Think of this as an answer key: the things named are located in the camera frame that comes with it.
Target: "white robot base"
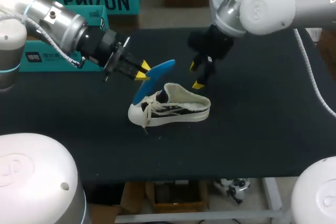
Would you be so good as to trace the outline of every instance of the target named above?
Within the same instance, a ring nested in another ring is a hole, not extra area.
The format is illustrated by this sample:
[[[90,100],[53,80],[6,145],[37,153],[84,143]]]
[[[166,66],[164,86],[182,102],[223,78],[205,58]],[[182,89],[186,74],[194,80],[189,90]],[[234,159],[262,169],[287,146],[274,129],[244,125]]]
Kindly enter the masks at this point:
[[[38,134],[0,136],[0,223],[91,224],[75,161]]]
[[[301,174],[292,193],[292,212],[297,224],[336,223],[336,157]]]

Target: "robot logo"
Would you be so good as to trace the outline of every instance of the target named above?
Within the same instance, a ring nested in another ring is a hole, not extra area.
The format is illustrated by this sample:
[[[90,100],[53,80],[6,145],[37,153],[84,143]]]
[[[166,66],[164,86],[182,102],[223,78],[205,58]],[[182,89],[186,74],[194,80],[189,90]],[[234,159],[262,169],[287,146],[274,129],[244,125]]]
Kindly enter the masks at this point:
[[[325,182],[317,192],[317,203],[327,216],[336,218],[336,179]]]
[[[253,0],[249,5],[249,17],[251,20],[258,22],[263,18],[266,10],[266,4],[262,0]]]
[[[26,180],[34,172],[34,161],[27,155],[12,153],[0,157],[0,187]]]

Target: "black cable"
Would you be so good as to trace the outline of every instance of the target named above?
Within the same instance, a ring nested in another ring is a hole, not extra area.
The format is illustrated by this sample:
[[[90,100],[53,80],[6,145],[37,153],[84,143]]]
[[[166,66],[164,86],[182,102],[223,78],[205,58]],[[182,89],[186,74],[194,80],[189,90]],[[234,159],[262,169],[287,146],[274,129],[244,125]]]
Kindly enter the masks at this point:
[[[238,220],[236,220],[236,219],[232,219],[235,223],[237,223],[237,224],[241,224]]]

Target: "shoelace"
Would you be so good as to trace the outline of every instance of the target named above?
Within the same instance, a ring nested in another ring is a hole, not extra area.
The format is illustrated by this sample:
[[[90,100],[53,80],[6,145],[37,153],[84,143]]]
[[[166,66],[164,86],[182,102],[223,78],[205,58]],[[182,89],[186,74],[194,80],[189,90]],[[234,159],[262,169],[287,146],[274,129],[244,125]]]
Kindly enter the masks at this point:
[[[152,118],[152,112],[157,113],[158,110],[163,110],[165,107],[159,103],[156,100],[156,95],[159,93],[160,91],[156,92],[155,94],[151,95],[150,97],[145,97],[143,99],[143,103],[148,103],[147,107],[145,108],[145,110],[143,111],[143,123],[142,123],[142,127],[146,128],[149,124],[149,121]]]

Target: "shoe toe cap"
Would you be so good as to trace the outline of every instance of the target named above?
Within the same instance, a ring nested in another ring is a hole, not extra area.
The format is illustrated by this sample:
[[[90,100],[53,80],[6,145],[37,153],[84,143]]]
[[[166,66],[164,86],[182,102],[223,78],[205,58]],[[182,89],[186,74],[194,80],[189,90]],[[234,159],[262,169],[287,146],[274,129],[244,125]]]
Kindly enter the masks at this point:
[[[140,105],[133,105],[131,104],[128,109],[128,118],[129,120],[136,124],[142,125],[143,122],[143,111]]]

